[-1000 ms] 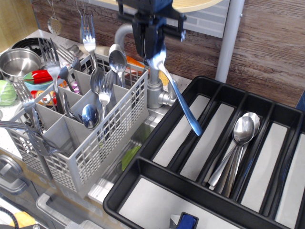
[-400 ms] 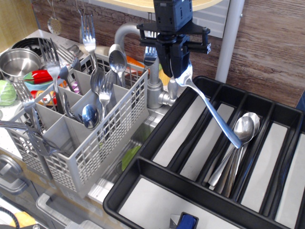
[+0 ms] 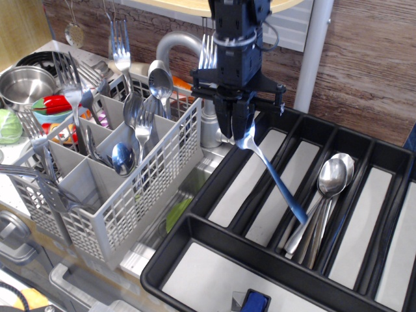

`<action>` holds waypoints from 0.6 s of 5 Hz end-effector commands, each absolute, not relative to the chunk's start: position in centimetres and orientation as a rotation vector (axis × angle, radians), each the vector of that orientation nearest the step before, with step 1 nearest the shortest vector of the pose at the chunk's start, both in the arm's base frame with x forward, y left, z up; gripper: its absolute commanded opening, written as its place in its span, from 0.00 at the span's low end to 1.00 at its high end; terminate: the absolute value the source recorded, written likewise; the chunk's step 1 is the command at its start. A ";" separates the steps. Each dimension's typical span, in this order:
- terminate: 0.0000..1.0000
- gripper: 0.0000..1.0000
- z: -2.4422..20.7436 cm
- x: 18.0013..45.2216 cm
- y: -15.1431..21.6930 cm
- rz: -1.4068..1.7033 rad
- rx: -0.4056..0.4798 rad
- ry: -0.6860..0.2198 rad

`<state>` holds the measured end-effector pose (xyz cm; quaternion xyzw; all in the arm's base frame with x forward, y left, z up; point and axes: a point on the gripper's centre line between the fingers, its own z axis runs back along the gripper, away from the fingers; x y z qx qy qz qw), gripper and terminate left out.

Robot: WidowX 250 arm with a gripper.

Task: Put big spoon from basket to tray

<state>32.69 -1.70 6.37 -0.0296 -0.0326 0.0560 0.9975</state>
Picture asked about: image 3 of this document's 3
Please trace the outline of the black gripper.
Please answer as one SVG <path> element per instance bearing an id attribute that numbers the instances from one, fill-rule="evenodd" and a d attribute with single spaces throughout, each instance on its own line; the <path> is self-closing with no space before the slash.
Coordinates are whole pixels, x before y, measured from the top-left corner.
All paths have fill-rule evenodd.
<path id="1" fill-rule="evenodd" d="M 263 25 L 271 15 L 270 1 L 210 1 L 209 8 L 215 30 L 212 35 L 228 49 L 227 61 L 233 61 L 232 85 L 240 88 L 233 103 L 214 96 L 213 103 L 222 134 L 234 140 L 243 139 L 251 127 L 257 93 L 272 94 L 273 106 L 283 107 L 286 88 L 263 75 Z"/>

